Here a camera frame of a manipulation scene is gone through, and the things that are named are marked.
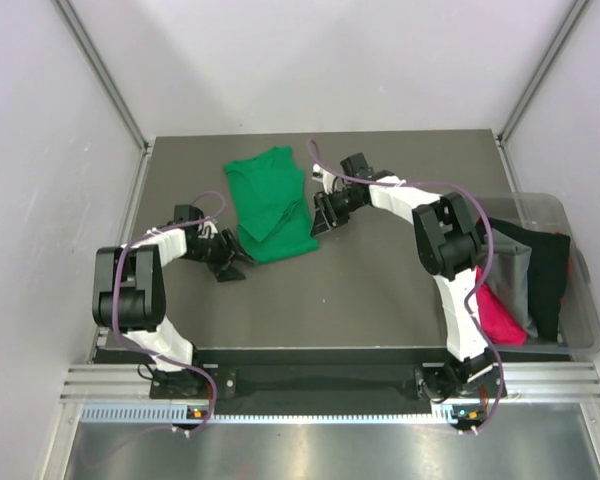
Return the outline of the green t-shirt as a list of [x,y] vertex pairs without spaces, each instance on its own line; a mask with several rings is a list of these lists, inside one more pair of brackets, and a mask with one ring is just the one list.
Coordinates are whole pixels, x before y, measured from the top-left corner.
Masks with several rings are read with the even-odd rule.
[[308,254],[319,248],[310,234],[312,218],[305,173],[292,148],[276,146],[224,166],[237,215],[237,235],[259,264]]

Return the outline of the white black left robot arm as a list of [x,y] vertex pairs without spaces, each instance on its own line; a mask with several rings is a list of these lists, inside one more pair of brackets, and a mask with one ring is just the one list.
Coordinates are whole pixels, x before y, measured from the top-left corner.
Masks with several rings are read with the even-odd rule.
[[231,229],[220,230],[201,209],[180,204],[170,222],[139,241],[97,251],[92,316],[96,325],[151,358],[144,367],[153,395],[196,398],[212,395],[214,387],[196,347],[167,316],[163,270],[179,259],[205,265],[219,283],[244,280],[234,264],[255,262]]

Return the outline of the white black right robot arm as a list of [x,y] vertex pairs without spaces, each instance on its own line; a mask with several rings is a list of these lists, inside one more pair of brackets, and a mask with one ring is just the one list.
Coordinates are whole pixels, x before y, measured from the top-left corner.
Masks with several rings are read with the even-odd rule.
[[389,212],[414,229],[418,259],[438,288],[446,322],[446,347],[453,360],[443,379],[423,377],[421,389],[436,400],[467,396],[478,389],[496,363],[494,349],[479,324],[476,267],[483,246],[493,255],[493,240],[482,241],[466,202],[453,186],[445,195],[426,191],[426,182],[408,182],[375,171],[358,153],[340,162],[340,173],[313,154],[312,178],[323,189],[313,196],[313,237],[346,225],[356,210],[370,206]]

